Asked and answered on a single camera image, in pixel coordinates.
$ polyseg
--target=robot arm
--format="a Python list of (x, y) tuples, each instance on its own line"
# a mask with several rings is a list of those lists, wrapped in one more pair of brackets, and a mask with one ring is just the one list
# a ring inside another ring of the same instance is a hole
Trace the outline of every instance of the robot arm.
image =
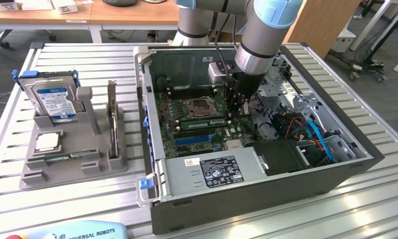
[[(236, 71), (224, 82), (226, 117), (230, 118), (259, 87), (302, 0), (175, 0), (175, 3), (180, 7), (176, 35), (178, 39), (183, 38), (183, 45), (206, 43), (208, 29), (220, 28), (227, 14), (236, 14), (235, 26), (244, 25), (234, 57)], [(231, 26), (224, 27), (222, 31), (231, 30)]]

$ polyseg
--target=floor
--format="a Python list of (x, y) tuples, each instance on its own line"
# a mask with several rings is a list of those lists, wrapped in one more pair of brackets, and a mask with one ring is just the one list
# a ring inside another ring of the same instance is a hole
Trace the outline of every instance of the floor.
[[(352, 19), (348, 27), (350, 31), (358, 34), (364, 28), (371, 17), (372, 15), (368, 13), (366, 18)], [(379, 20), (367, 39), (376, 33), (384, 24), (386, 22)], [(118, 31), (112, 33), (115, 36), (118, 36), (120, 39), (128, 39), (131, 31), (124, 31), (120, 34), (116, 32)], [(57, 36), (58, 43), (90, 43), (91, 41), (87, 31), (55, 30), (53, 33)], [(127, 42), (144, 42), (146, 33), (146, 31), (135, 31)], [(171, 39), (172, 36), (172, 32), (162, 31), (159, 32), (158, 41), (163, 42), (166, 39)], [(114, 42), (112, 40), (107, 39), (107, 37), (108, 35), (102, 32), (103, 42)], [(19, 69), (30, 43), (38, 41), (47, 42), (47, 35), (45, 31), (39, 30), (13, 31), (6, 37), (5, 41), (10, 43), (10, 49), (5, 50), (0, 48), (0, 94), (11, 90), (13, 81), (10, 78), (10, 72), (13, 69)], [(363, 50), (358, 51), (356, 59), (362, 58), (362, 53)], [(348, 59), (352, 59), (354, 54), (355, 52), (347, 51), (344, 56)], [(392, 67), (398, 63), (398, 29), (376, 52), (374, 58), (382, 60), (386, 65), (384, 75), (388, 80), (380, 83), (375, 82), (376, 75), (366, 72), (360, 74), (360, 78), (355, 81), (347, 80), (350, 74), (348, 66), (330, 55), (327, 55), (324, 61), (339, 74), (339, 76), (347, 81), (351, 88), (398, 132), (398, 73), (392, 71)], [(3, 104), (0, 104), (0, 117), (3, 106)]]

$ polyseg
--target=blue cable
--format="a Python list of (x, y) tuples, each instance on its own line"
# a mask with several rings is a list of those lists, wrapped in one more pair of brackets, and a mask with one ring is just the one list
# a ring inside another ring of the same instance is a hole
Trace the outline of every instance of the blue cable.
[(319, 130), (316, 128), (316, 125), (314, 124), (314, 122), (311, 122), (310, 120), (306, 121), (306, 123), (310, 125), (310, 127), (312, 128), (315, 134), (316, 134), (316, 137), (319, 139), (319, 143), (326, 151), (326, 154), (327, 154), (327, 158), (332, 161), (332, 162), (338, 162), (336, 159), (332, 157), (332, 154), (331, 154), (331, 151), (328, 149), (328, 147), (326, 146), (326, 143), (324, 143), (324, 139), (323, 137), (320, 136), (320, 133), (319, 133)]

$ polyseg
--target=metal table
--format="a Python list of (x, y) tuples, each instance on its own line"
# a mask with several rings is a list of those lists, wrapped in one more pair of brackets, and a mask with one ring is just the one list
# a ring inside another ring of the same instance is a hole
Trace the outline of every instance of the metal table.
[[(33, 127), (33, 109), (25, 94), (14, 87), (0, 120), (0, 239), (63, 221), (84, 219), (120, 222), (128, 237), (142, 239), (398, 237), (398, 134), (316, 54), (299, 44), (286, 46), (384, 154), (384, 160), (326, 195), (174, 233), (152, 235), (148, 208), (136, 206), (134, 192), (134, 180), (144, 172), (134, 45), (138, 44), (45, 44), (42, 49), (29, 50), (22, 70), (75, 68), (81, 85), (92, 87), (95, 108), (104, 107), (107, 80), (116, 81), (116, 101), (124, 113), (128, 171), (95, 181), (21, 191), (18, 174)], [(307, 92), (295, 72), (292, 79)]]

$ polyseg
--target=hard drive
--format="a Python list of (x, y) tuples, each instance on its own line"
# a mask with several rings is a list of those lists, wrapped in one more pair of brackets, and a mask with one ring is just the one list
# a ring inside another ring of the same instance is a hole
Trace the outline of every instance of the hard drive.
[(37, 116), (50, 116), (53, 122), (67, 122), (84, 111), (75, 97), (79, 87), (75, 71), (25, 71), (15, 82), (29, 97)]

